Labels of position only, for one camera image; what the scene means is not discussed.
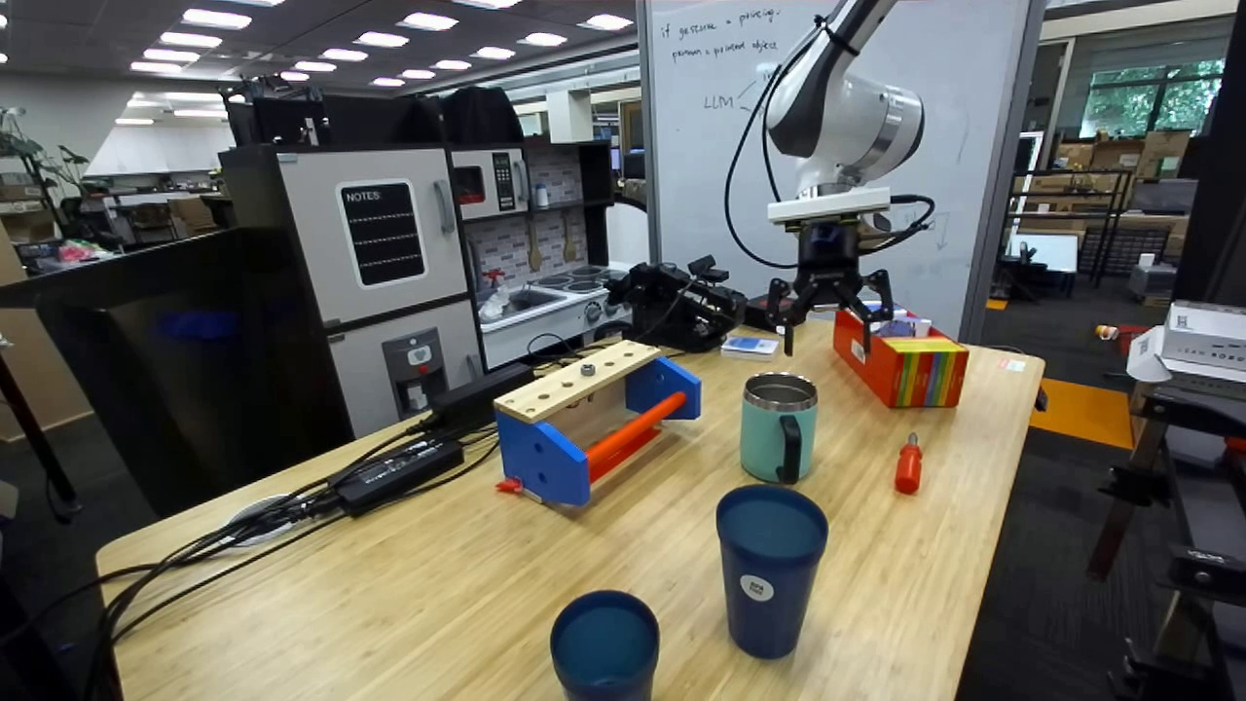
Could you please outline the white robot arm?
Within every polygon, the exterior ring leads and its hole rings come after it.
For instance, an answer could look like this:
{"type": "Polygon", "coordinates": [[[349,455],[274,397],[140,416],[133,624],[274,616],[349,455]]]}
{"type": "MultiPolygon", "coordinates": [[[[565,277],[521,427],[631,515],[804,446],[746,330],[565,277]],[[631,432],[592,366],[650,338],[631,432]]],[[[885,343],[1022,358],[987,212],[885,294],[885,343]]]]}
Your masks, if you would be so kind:
{"type": "Polygon", "coordinates": [[[891,227],[888,208],[909,195],[879,185],[924,145],[924,97],[902,84],[855,76],[872,31],[896,0],[836,0],[829,14],[775,68],[763,97],[763,151],[800,158],[800,185],[766,207],[766,218],[800,238],[791,294],[775,304],[783,343],[823,298],[853,307],[865,323],[891,310],[888,271],[862,271],[855,262],[916,238],[933,197],[918,195],[918,212],[891,227]]]}

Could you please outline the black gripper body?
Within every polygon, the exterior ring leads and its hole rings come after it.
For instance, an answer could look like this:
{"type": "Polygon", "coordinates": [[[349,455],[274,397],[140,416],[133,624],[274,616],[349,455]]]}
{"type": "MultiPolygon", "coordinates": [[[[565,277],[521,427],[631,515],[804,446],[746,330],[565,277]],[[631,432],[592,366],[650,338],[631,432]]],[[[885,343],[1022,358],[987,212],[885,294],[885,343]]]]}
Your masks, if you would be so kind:
{"type": "Polygon", "coordinates": [[[865,271],[862,262],[885,243],[865,221],[823,221],[800,229],[793,290],[804,307],[836,304],[853,307],[865,290],[891,304],[885,267],[865,271]]]}

